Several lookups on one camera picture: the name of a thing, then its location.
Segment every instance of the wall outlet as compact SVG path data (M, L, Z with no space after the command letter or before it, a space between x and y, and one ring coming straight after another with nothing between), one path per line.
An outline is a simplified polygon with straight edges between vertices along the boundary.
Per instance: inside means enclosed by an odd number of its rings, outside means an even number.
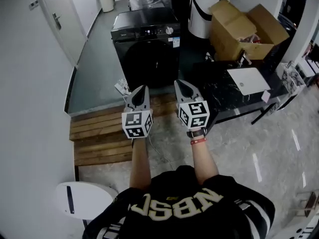
M34 8L39 6L39 1L38 0L34 0L29 4L29 9L33 10Z

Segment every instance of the red wristband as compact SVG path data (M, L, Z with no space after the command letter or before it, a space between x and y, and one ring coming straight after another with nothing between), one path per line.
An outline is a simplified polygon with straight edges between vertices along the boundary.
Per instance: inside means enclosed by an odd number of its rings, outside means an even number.
M206 141L205 137L201 138L201 139L198 139L198 140L193 140L193 141L190 142L190 144L193 145L193 144L197 144L197 143L204 142L204 141Z

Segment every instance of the washing machine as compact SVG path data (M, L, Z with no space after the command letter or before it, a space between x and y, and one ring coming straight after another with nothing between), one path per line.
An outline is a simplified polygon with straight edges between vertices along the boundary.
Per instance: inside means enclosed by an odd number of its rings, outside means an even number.
M180 24L170 8L120 13L111 36L131 91L161 88L178 77Z

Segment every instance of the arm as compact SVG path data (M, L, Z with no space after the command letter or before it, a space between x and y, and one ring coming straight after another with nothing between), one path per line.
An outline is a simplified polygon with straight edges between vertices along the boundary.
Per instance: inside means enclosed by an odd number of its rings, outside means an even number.
M192 140L198 140L204 138L204 136L195 137ZM200 142L192 145L194 169L197 181L200 185L203 185L207 179L218 175L218 168L209 153L206 142Z
M130 188L146 190L151 184L151 171L145 138L137 138L133 144Z

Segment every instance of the washer door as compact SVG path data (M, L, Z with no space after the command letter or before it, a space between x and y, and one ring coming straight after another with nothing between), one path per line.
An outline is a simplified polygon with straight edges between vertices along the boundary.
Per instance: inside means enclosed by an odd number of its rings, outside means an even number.
M123 71L130 90L146 84L149 88L172 85L178 77L179 48L161 40L140 41L124 57Z

